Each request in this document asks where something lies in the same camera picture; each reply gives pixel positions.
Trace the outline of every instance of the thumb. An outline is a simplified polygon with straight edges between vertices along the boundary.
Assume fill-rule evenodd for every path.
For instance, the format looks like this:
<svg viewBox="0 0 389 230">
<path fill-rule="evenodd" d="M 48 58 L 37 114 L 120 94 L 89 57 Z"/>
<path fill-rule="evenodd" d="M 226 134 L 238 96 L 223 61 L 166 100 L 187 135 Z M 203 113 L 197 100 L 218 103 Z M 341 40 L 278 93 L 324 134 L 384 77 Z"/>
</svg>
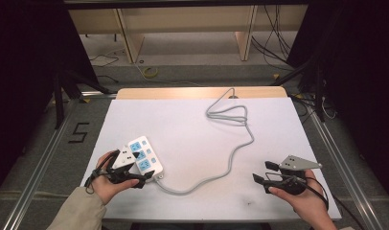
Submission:
<svg viewBox="0 0 389 230">
<path fill-rule="evenodd" d="M 288 194 L 286 191 L 284 191 L 282 189 L 278 189 L 275 187 L 269 187 L 268 190 L 273 195 L 275 195 L 275 196 L 277 196 L 277 197 L 279 197 L 287 202 L 290 202 L 290 200 L 291 200 L 292 195 Z"/>
<path fill-rule="evenodd" d="M 116 184 L 117 191 L 119 193 L 119 192 L 121 192 L 123 190 L 126 190 L 126 189 L 129 189 L 131 187 L 134 187 L 136 184 L 138 184 L 138 182 L 140 182 L 138 179 L 130 179 L 130 180 L 124 181 L 123 183 Z"/>
</svg>

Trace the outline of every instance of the white table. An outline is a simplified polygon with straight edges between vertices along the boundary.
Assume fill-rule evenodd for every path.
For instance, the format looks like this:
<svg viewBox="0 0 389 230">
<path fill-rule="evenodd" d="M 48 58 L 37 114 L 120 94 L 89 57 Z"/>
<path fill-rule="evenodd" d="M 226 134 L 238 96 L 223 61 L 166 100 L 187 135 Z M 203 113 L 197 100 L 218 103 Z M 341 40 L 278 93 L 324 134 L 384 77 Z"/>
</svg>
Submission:
<svg viewBox="0 0 389 230">
<path fill-rule="evenodd" d="M 239 91 L 252 88 L 272 89 L 243 87 Z M 228 88 L 213 89 L 217 95 L 221 95 Z M 163 90 L 170 94 L 173 91 Z M 165 172 L 162 181 L 168 187 L 186 190 L 202 178 L 224 172 L 231 150 L 250 140 L 250 137 L 243 126 L 227 126 L 206 118 L 205 110 L 215 100 L 113 101 L 84 178 L 92 172 L 101 155 L 121 148 L 141 135 L 149 138 L 157 152 Z M 234 104 L 247 106 L 248 124 L 255 135 L 255 142 L 237 151 L 230 174 L 189 195 L 167 194 L 155 182 L 145 185 L 142 190 L 129 189 L 116 195 L 107 204 L 105 218 L 135 222 L 261 222 L 298 219 L 286 202 L 267 195 L 263 186 L 255 183 L 252 177 L 252 173 L 264 177 L 264 173 L 268 172 L 264 161 L 280 163 L 289 154 L 316 161 L 292 101 L 289 98 L 230 99 L 220 102 L 218 106 Z M 131 171 L 138 172 L 135 166 Z M 321 171 L 314 172 L 330 194 Z M 329 214 L 332 219 L 341 219 L 332 197 Z"/>
</svg>

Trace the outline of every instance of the hand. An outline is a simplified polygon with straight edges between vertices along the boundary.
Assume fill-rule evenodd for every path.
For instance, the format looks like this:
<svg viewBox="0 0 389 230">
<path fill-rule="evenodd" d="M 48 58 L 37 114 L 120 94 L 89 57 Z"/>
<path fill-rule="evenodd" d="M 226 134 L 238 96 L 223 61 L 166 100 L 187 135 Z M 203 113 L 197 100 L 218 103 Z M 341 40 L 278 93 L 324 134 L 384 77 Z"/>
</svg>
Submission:
<svg viewBox="0 0 389 230">
<path fill-rule="evenodd" d="M 99 158 L 96 168 L 100 166 L 105 157 L 107 157 L 111 152 L 112 151 L 106 153 L 105 155 Z M 102 166 L 102 169 L 105 170 L 107 168 L 107 165 L 108 161 L 105 162 L 105 164 Z M 136 184 L 138 184 L 138 182 L 139 180 L 137 179 L 131 179 L 126 180 L 125 182 L 122 182 L 120 184 L 113 184 L 108 180 L 106 176 L 101 175 L 92 181 L 91 186 L 93 186 L 95 193 L 103 201 L 103 204 L 106 205 L 117 193 L 135 186 Z"/>
<path fill-rule="evenodd" d="M 316 178 L 312 170 L 306 170 L 305 176 Z M 308 179 L 308 185 L 321 195 L 323 194 L 320 185 L 314 180 Z M 299 195 L 291 195 L 284 190 L 270 187 L 269 192 L 287 201 L 299 217 L 309 223 L 315 230 L 336 229 L 327 212 L 325 203 L 312 191 L 306 189 Z"/>
</svg>

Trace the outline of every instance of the beige sleeve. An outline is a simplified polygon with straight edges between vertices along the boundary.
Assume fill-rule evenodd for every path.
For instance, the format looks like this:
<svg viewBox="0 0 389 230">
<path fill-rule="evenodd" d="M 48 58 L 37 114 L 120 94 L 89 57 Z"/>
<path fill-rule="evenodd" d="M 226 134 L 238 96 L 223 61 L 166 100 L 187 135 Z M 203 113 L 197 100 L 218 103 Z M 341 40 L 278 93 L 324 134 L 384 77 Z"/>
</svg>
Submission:
<svg viewBox="0 0 389 230">
<path fill-rule="evenodd" d="M 63 203 L 48 229 L 100 230 L 105 211 L 98 195 L 90 195 L 84 187 L 78 187 Z"/>
</svg>

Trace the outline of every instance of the power cord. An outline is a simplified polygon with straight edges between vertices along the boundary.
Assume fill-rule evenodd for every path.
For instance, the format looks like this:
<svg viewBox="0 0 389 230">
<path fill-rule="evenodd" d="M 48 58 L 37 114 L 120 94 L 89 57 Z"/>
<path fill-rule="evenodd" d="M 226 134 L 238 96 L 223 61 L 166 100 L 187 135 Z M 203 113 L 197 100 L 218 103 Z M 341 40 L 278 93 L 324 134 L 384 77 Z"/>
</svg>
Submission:
<svg viewBox="0 0 389 230">
<path fill-rule="evenodd" d="M 113 79 L 113 78 L 111 78 L 110 76 L 108 76 L 108 75 L 98 75 L 97 76 L 98 78 L 108 78 L 108 79 L 111 79 L 111 80 L 113 80 L 114 82 L 116 82 L 116 83 L 118 83 L 119 81 L 117 81 L 117 80 L 115 80 L 115 79 Z"/>
<path fill-rule="evenodd" d="M 286 63 L 286 60 L 284 60 L 283 58 L 277 56 L 275 53 L 273 53 L 272 51 L 268 50 L 266 47 L 264 47 L 260 42 L 257 41 L 257 39 L 254 37 L 254 36 L 251 36 L 251 42 L 252 42 L 252 45 L 254 45 L 254 47 L 261 53 L 263 53 L 265 56 L 268 56 L 270 58 L 276 58 L 278 60 L 280 60 L 281 62 L 283 63 Z"/>
<path fill-rule="evenodd" d="M 280 29 L 281 7 L 276 5 L 276 8 L 275 8 L 275 22 L 274 23 L 272 23 L 272 19 L 269 16 L 269 12 L 268 12 L 268 10 L 266 8 L 266 5 L 264 5 L 263 7 L 265 9 L 266 16 L 268 17 L 270 25 L 272 27 L 272 32 L 274 32 L 275 35 L 278 37 L 278 41 L 279 41 L 279 46 L 281 48 L 281 52 L 284 55 L 284 57 L 287 58 L 287 56 L 289 55 L 289 52 L 288 52 L 287 49 L 289 49 L 290 47 L 285 42 L 285 40 L 284 40 L 284 38 L 282 36 L 281 29 Z"/>
<path fill-rule="evenodd" d="M 328 117 L 328 118 L 330 118 L 330 119 L 334 119 L 335 118 L 335 116 L 337 115 L 337 112 L 336 111 L 334 111 L 334 113 L 332 114 L 332 116 L 331 115 L 329 115 L 329 113 L 327 113 L 327 111 L 326 111 L 326 108 L 325 108 L 325 106 L 324 106 L 324 101 L 326 100 L 326 97 L 323 97 L 323 100 L 322 100 L 322 108 L 323 108 L 323 112 L 324 112 L 324 114 L 326 114 L 326 116 Z"/>
<path fill-rule="evenodd" d="M 350 209 L 348 209 L 347 206 L 346 206 L 343 202 L 341 202 L 341 200 L 338 199 L 334 194 L 332 194 L 332 197 L 334 198 L 334 200 L 335 200 L 338 204 L 340 204 L 340 205 L 344 208 L 345 211 L 347 211 L 347 213 L 353 218 L 353 220 L 356 222 L 356 224 L 358 224 L 358 226 L 359 226 L 362 230 L 364 230 L 364 229 L 365 229 L 365 228 L 364 228 L 364 225 L 362 225 L 362 223 L 361 223 L 361 222 L 358 220 L 358 218 L 353 214 L 353 212 L 351 212 Z"/>
<path fill-rule="evenodd" d="M 231 151 L 231 154 L 229 156 L 229 159 L 228 159 L 228 166 L 227 166 L 226 172 L 224 172 L 222 174 L 219 174 L 219 175 L 207 177 L 207 178 L 201 180 L 200 182 L 198 182 L 197 184 L 195 184 L 192 188 L 190 188 L 188 190 L 177 191 L 177 190 L 168 188 L 168 187 L 166 187 L 165 185 L 162 184 L 160 179 L 155 178 L 155 180 L 158 183 L 158 185 L 165 192 L 167 192 L 168 194 L 175 195 L 175 196 L 185 196 L 185 195 L 188 195 L 188 194 L 192 193 L 193 191 L 195 191 L 196 189 L 198 189 L 199 187 L 201 187 L 202 185 L 204 185 L 206 183 L 212 182 L 214 180 L 220 179 L 220 178 L 228 175 L 231 172 L 231 169 L 232 169 L 233 157 L 234 157 L 235 153 L 239 149 L 241 149 L 243 147 L 246 147 L 248 145 L 251 145 L 254 142 L 254 140 L 255 140 L 254 135 L 252 134 L 252 132 L 249 129 L 248 124 L 247 124 L 247 121 L 248 121 L 248 110 L 247 110 L 245 105 L 235 105 L 235 106 L 228 107 L 226 109 L 222 109 L 220 111 L 211 111 L 213 106 L 215 106 L 230 90 L 233 91 L 232 97 L 235 98 L 235 96 L 236 96 L 235 95 L 235 88 L 228 89 L 219 99 L 217 99 L 214 103 L 212 103 L 207 108 L 207 110 L 206 110 L 206 117 L 208 117 L 208 118 L 210 118 L 212 120 L 224 120 L 224 121 L 231 121 L 231 122 L 235 122 L 235 123 L 240 123 L 240 126 L 244 126 L 246 128 L 249 136 L 251 137 L 251 140 L 249 142 L 240 144 L 240 145 L 236 146 L 235 148 L 233 148 L 233 150 Z M 224 115 L 225 112 L 228 112 L 228 111 L 231 111 L 231 110 L 237 109 L 237 108 L 242 108 L 244 110 L 244 115 L 243 116 Z"/>
<path fill-rule="evenodd" d="M 319 198 L 320 198 L 321 200 L 323 200 L 324 204 L 326 205 L 326 209 L 329 210 L 329 196 L 327 195 L 327 192 L 326 192 L 326 190 L 324 189 L 323 185 L 322 185 L 317 179 L 315 179 L 315 178 L 306 177 L 306 179 L 314 180 L 318 185 L 320 185 L 320 187 L 322 188 L 323 193 L 324 193 L 324 195 L 325 195 L 326 197 L 324 197 L 323 195 L 321 195 L 319 192 L 315 191 L 313 188 L 311 188 L 311 186 L 302 183 L 303 186 L 305 186 L 307 189 L 309 189 L 310 191 L 312 191 L 315 195 L 319 196 Z"/>
<path fill-rule="evenodd" d="M 107 56 L 107 55 L 98 55 L 98 56 L 93 57 L 93 58 L 91 58 L 91 59 L 89 59 L 89 60 L 95 60 L 95 59 L 97 59 L 98 57 L 112 58 L 112 59 L 114 59 L 114 60 L 112 60 L 112 61 L 110 61 L 110 62 L 108 62 L 108 63 L 106 63 L 106 64 L 104 64 L 104 65 L 94 65 L 94 66 L 105 67 L 105 66 L 107 66 L 107 65 L 109 65 L 109 64 L 112 64 L 112 63 L 116 62 L 117 60 L 119 60 L 118 57 L 112 57 L 112 56 Z"/>
<path fill-rule="evenodd" d="M 298 103 L 298 104 L 301 104 L 302 105 L 302 107 L 305 109 L 305 111 L 302 113 L 302 114 L 300 114 L 297 110 L 297 107 L 296 107 L 296 105 L 295 105 L 295 108 L 296 108 L 296 112 L 298 112 L 298 116 L 299 117 L 304 117 L 304 116 L 306 116 L 307 114 L 308 114 L 308 108 L 307 108 L 307 106 L 305 105 L 305 103 L 302 101 L 302 100 L 300 100 L 300 99 L 298 99 L 297 97 L 294 97 L 294 96 L 292 96 L 292 95 L 288 95 L 291 99 L 292 99 L 292 101 L 294 102 L 294 103 Z"/>
<path fill-rule="evenodd" d="M 310 118 L 311 115 L 313 115 L 313 113 L 315 112 L 316 110 L 312 110 L 311 113 L 308 115 L 308 117 L 305 118 L 305 120 L 303 120 L 302 122 L 302 125 L 308 120 L 308 118 Z"/>
</svg>

